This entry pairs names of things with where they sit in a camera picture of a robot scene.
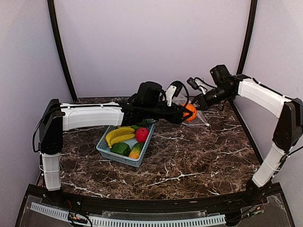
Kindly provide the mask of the orange toy orange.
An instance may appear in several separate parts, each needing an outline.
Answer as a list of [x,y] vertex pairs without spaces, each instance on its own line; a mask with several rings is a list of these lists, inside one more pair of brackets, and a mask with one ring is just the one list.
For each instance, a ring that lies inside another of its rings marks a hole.
[[194,120],[197,116],[197,109],[193,104],[186,105],[186,111],[183,113],[183,117],[186,122]]

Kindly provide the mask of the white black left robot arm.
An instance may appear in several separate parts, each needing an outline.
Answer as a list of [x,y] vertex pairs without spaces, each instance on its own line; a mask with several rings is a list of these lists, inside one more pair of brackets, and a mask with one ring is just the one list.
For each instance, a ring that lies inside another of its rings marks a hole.
[[186,105],[167,105],[163,102],[149,107],[133,106],[130,103],[105,103],[72,105],[52,99],[33,135],[39,136],[39,142],[32,142],[33,150],[42,155],[45,187],[48,198],[56,206],[63,206],[67,196],[60,191],[60,153],[63,147],[63,132],[96,126],[130,126],[145,119],[164,119],[180,124],[193,116]]

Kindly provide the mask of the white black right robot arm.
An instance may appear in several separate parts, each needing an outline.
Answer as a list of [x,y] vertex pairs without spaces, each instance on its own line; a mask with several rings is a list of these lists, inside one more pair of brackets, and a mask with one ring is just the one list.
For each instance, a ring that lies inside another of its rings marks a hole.
[[253,184],[261,188],[281,170],[292,148],[303,135],[303,103],[271,90],[246,75],[212,74],[216,87],[195,97],[198,110],[206,110],[225,99],[240,96],[272,113],[277,119],[271,148],[260,168],[252,177]]

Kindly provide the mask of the red toy apple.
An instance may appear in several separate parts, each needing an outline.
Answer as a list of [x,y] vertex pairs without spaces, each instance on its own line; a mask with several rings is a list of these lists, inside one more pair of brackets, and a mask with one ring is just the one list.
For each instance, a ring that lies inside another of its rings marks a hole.
[[145,143],[148,136],[149,136],[149,130],[144,127],[137,129],[135,134],[135,138],[139,143]]

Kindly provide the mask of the clear zip top bag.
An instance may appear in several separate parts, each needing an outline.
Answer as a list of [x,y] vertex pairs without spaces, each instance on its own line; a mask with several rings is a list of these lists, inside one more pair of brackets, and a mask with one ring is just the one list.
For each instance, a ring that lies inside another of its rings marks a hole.
[[[177,104],[177,105],[182,105],[186,102],[187,98],[183,94],[179,94],[177,97],[174,97],[172,99],[172,102]],[[197,111],[195,119],[187,122],[184,121],[182,123],[185,126],[190,126],[190,127],[198,127],[198,126],[206,126],[209,127],[210,124],[207,122],[206,118],[204,117],[202,111]]]

